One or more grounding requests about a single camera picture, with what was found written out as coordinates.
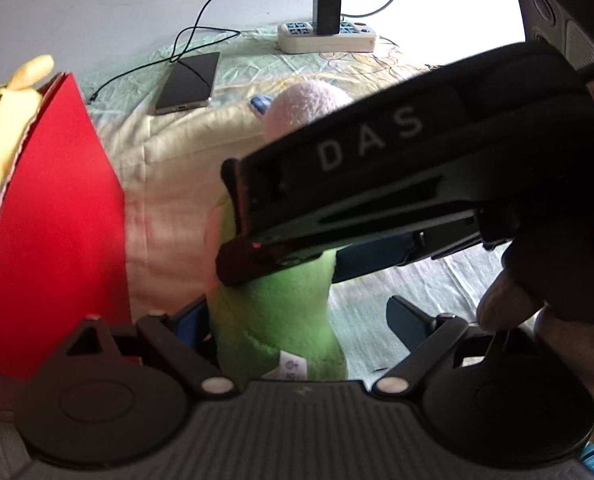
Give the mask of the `right human hand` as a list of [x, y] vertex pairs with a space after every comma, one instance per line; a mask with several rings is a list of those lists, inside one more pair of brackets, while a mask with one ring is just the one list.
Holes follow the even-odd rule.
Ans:
[[505, 330], [532, 316], [537, 318], [537, 335], [574, 370], [594, 400], [594, 325], [557, 318], [552, 308], [530, 298], [508, 271], [498, 275], [477, 307], [477, 321], [486, 330]]

